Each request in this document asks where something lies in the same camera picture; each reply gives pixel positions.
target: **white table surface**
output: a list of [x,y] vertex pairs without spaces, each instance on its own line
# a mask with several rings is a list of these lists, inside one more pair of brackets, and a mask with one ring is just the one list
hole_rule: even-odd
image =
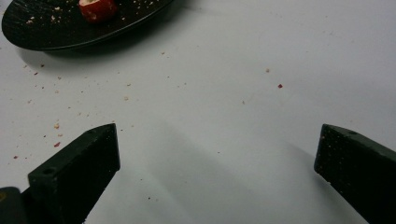
[[143,33],[87,49],[0,35],[0,186],[25,190],[39,164],[115,122],[121,170],[87,224],[366,223],[313,163],[323,123],[396,148],[395,11],[179,0]]

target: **red radish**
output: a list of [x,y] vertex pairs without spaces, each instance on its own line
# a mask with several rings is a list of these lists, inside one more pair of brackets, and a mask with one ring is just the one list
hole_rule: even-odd
[[107,21],[117,12],[114,0],[79,0],[78,6],[82,16],[90,23]]

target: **black plate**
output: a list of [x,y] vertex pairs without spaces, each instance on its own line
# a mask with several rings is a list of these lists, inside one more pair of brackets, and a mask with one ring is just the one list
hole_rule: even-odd
[[75,49],[135,28],[168,7],[173,0],[116,0],[118,12],[110,21],[89,24],[78,0],[14,0],[2,29],[12,44],[23,49]]

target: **radish piece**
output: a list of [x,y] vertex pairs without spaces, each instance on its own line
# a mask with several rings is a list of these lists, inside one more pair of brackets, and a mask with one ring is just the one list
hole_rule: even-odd
[[99,23],[111,19],[117,12],[114,0],[79,0],[79,10],[89,23]]

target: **white surface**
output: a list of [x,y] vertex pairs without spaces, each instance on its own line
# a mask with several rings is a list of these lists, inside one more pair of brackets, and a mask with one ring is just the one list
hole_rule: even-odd
[[365,223],[313,162],[323,123],[396,148],[395,11],[184,0],[144,34],[88,49],[0,35],[0,186],[26,189],[37,165],[114,120],[121,170],[88,224]]

